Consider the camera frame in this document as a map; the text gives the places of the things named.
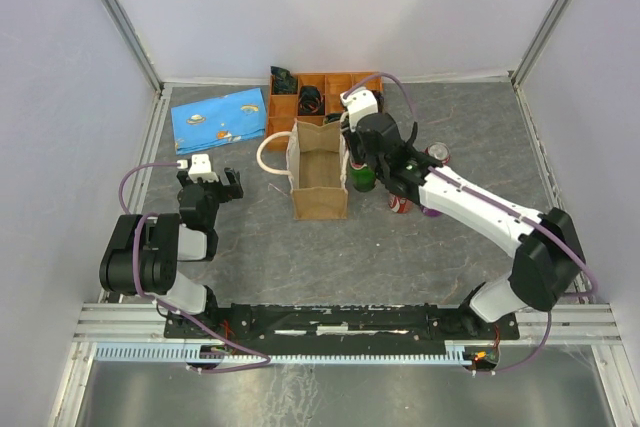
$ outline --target gray floor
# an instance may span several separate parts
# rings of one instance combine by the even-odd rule
[[[420,133],[451,149],[450,166],[463,177],[516,203],[547,208],[525,125],[508,83],[410,84]],[[225,95],[243,87],[174,88],[170,106]],[[395,86],[385,86],[386,108],[408,136],[410,113]],[[222,304],[458,303],[485,280],[511,267],[507,256],[464,225],[418,209],[393,213],[387,193],[349,192],[349,219],[295,221],[286,178],[262,171],[259,140],[211,149],[215,169],[241,172],[245,198],[224,204],[216,229],[218,255],[185,263],[181,271],[210,285]],[[175,160],[167,115],[156,160]],[[265,160],[284,167],[283,153]],[[144,210],[175,212],[174,169],[153,171]]]
[[[524,349],[503,348],[505,364]],[[96,362],[79,426],[605,427],[589,348],[549,347],[526,368],[280,365],[198,376],[182,365]]]

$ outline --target white bag handle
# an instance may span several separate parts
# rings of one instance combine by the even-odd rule
[[[262,170],[265,170],[267,172],[269,172],[270,174],[275,174],[275,175],[291,175],[291,172],[289,172],[288,170],[278,170],[278,169],[272,169],[271,167],[269,167],[268,165],[266,165],[263,161],[262,161],[262,151],[264,150],[264,148],[267,146],[267,144],[269,142],[271,142],[273,139],[277,139],[279,137],[291,137],[291,132],[276,132],[275,134],[270,135],[269,137],[267,137],[266,139],[264,139],[262,141],[262,143],[260,144],[260,147],[258,147],[258,152],[256,153],[256,160],[258,161],[258,165],[260,166],[260,168]]]

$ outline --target wooden organizer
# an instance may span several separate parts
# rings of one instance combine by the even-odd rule
[[[298,119],[301,122],[309,122],[322,125],[326,114],[342,112],[340,94],[349,90],[373,72],[344,72],[329,74],[292,74],[298,79],[298,92],[296,95],[273,94],[273,76],[269,82],[269,102],[267,104],[267,137],[276,132],[291,131],[293,122]],[[298,115],[298,96],[300,88],[304,85],[313,85],[324,96],[324,115]],[[382,79],[378,78],[366,83],[369,90],[382,92]],[[286,150],[289,139],[281,137],[267,144],[268,150]]]

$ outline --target can lid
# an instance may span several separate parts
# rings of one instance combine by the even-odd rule
[[[447,162],[450,157],[449,147],[442,142],[434,142],[427,148],[427,154],[440,162]]]

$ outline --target red can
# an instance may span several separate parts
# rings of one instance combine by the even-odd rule
[[[389,194],[389,208],[396,214],[406,214],[411,210],[413,202],[405,199],[404,197],[398,197],[397,195]]]

